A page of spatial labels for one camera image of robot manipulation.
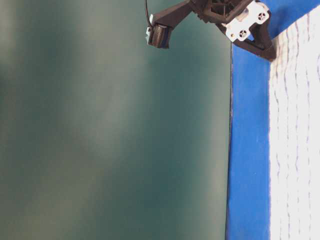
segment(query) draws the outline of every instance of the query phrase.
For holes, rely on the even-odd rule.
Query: green background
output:
[[[230,43],[146,27],[142,0],[0,0],[1,240],[224,239]]]

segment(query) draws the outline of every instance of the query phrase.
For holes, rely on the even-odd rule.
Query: white fabric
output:
[[[270,239],[320,240],[320,7],[274,43],[270,67]]]

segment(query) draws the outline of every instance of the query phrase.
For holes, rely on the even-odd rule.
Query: blue edge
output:
[[[262,0],[270,8],[271,38],[320,0]],[[232,102],[227,196],[227,240],[270,239],[270,63],[232,47]]]

